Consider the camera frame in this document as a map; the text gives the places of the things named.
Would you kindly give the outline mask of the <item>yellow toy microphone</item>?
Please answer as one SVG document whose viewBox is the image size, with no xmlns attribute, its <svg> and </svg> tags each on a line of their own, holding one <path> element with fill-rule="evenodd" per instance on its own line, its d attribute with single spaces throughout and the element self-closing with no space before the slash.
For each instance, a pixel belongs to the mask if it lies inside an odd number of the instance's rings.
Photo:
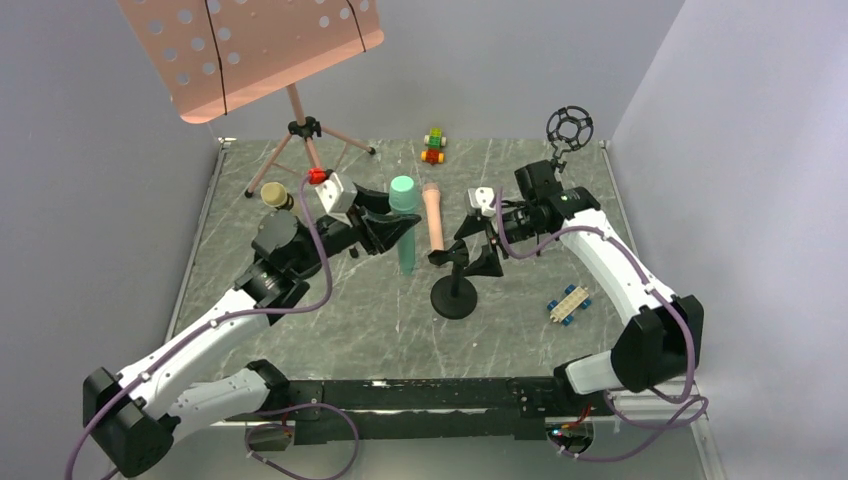
<svg viewBox="0 0 848 480">
<path fill-rule="evenodd" d="M 295 206 L 294 197 L 279 182 L 265 183 L 260 189 L 260 198 L 266 206 L 276 210 L 291 211 Z"/>
</svg>

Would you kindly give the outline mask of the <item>black shock-mount boom stand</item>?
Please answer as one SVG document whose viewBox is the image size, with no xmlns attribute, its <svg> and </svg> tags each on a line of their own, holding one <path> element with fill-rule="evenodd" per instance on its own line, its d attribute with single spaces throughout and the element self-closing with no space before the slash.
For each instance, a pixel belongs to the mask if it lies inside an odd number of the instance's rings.
<svg viewBox="0 0 848 480">
<path fill-rule="evenodd" d="M 545 133 L 553 148 L 550 159 L 552 168 L 562 173 L 567 164 L 564 156 L 579 151 L 591 141 L 594 121 L 586 109 L 574 105 L 564 106 L 550 115 Z"/>
</svg>

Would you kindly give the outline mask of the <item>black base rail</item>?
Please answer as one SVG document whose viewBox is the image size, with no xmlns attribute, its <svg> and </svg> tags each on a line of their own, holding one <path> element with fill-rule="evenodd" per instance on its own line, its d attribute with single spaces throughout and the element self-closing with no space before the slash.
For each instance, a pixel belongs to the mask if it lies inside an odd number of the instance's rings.
<svg viewBox="0 0 848 480">
<path fill-rule="evenodd" d="M 287 415 L 297 445 L 330 441 L 510 437 L 543 440 L 558 420 L 607 416 L 603 396 L 552 376 L 294 380 Z"/>
</svg>

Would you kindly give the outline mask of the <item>beige blue brick car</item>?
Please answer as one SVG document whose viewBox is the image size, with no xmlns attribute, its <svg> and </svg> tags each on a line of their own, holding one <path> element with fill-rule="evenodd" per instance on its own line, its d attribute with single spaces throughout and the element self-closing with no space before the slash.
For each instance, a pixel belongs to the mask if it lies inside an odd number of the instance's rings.
<svg viewBox="0 0 848 480">
<path fill-rule="evenodd" d="M 568 285 L 561 299 L 551 300 L 546 308 L 549 312 L 549 321 L 562 325 L 570 325 L 574 320 L 576 310 L 585 310 L 591 305 L 588 291 L 576 285 Z"/>
</svg>

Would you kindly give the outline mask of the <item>black mic stand with clip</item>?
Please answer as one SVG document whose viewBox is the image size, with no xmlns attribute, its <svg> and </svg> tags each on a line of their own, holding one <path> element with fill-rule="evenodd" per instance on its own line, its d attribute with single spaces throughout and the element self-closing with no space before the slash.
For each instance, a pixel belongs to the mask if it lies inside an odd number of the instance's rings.
<svg viewBox="0 0 848 480">
<path fill-rule="evenodd" d="M 446 250 L 433 250 L 427 259 L 433 266 L 451 264 L 451 272 L 438 279 L 430 291 L 433 310 L 441 317 L 460 320 L 469 316 L 477 306 L 477 290 L 465 277 L 470 266 L 469 249 L 464 240 L 457 240 Z"/>
</svg>

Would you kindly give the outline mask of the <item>pink music stand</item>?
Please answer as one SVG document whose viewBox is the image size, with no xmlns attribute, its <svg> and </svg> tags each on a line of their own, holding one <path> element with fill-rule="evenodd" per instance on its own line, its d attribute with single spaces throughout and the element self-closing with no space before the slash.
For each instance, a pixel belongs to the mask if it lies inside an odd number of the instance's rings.
<svg viewBox="0 0 848 480">
<path fill-rule="evenodd" d="M 287 92 L 294 119 L 246 197 L 294 138 L 313 167 L 321 164 L 315 141 L 323 134 L 375 154 L 306 115 L 297 90 L 299 81 L 383 42 L 375 2 L 123 0 L 119 7 L 185 122 L 207 123 Z"/>
</svg>

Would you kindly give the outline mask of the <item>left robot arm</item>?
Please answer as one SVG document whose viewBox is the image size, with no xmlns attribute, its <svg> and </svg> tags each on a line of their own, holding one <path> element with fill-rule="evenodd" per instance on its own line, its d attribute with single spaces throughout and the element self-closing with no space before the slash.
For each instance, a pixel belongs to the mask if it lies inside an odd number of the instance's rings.
<svg viewBox="0 0 848 480">
<path fill-rule="evenodd" d="M 275 210 L 262 218 L 253 262 L 199 319 L 166 344 L 118 372 L 98 368 L 83 383 L 83 426 L 109 458 L 113 473 L 133 478 L 161 461 L 180 440 L 228 417 L 275 414 L 290 402 L 289 380 L 270 362 L 250 362 L 218 382 L 199 384 L 213 361 L 287 315 L 305 311 L 309 279 L 355 245 L 377 255 L 420 221 L 395 214 L 385 193 L 332 189 L 327 213 Z"/>
</svg>

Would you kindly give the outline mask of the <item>green red brick car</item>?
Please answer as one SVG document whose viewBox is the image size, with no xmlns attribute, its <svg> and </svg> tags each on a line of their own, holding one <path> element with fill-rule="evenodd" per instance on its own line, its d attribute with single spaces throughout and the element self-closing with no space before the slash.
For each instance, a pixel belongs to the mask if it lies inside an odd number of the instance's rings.
<svg viewBox="0 0 848 480">
<path fill-rule="evenodd" d="M 420 154 L 422 162 L 430 165 L 443 164 L 445 154 L 443 148 L 446 146 L 446 138 L 440 128 L 431 128 L 424 136 L 425 149 Z"/>
</svg>

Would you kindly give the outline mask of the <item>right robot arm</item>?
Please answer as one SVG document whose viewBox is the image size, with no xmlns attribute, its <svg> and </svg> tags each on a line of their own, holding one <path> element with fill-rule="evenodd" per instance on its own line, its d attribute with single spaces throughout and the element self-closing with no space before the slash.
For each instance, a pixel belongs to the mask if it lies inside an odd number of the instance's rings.
<svg viewBox="0 0 848 480">
<path fill-rule="evenodd" d="M 504 199 L 490 187 L 465 194 L 467 217 L 455 237 L 479 231 L 507 258 L 519 259 L 516 243 L 532 237 L 538 254 L 561 242 L 588 269 L 618 313 L 623 330 L 608 350 L 560 365 L 554 371 L 565 394 L 583 399 L 596 392 L 649 390 L 685 376 L 688 396 L 699 364 L 704 308 L 653 275 L 623 243 L 599 201 L 584 187 L 566 188 L 548 160 L 514 173 L 521 198 Z"/>
</svg>

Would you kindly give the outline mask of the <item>pink toy microphone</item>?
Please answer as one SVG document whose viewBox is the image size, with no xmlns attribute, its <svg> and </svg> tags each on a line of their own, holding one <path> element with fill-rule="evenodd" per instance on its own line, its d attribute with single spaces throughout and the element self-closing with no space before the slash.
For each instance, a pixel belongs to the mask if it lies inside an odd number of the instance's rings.
<svg viewBox="0 0 848 480">
<path fill-rule="evenodd" d="M 422 200 L 427 217 L 430 248 L 443 250 L 444 235 L 441 219 L 441 192 L 435 183 L 427 183 L 422 188 Z"/>
</svg>

